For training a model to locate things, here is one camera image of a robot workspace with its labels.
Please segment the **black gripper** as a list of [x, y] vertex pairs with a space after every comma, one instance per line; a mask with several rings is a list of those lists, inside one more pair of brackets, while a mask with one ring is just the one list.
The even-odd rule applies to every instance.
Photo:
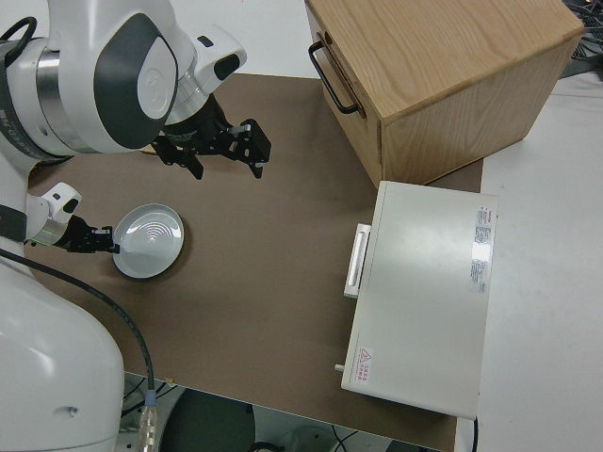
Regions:
[[188, 170], [197, 180], [203, 178], [204, 167], [195, 153], [225, 152], [227, 158], [246, 164], [256, 179], [262, 177], [270, 159], [271, 143], [259, 123], [248, 119], [239, 126], [232, 126], [214, 95], [189, 118], [166, 125], [163, 133], [165, 136], [153, 141], [160, 160], [167, 166], [177, 165]]
[[104, 226], [100, 229], [89, 226], [88, 223], [77, 216], [71, 217], [65, 232], [66, 242], [64, 249], [69, 252], [94, 253], [96, 251], [119, 254], [121, 247], [111, 238], [113, 228]]

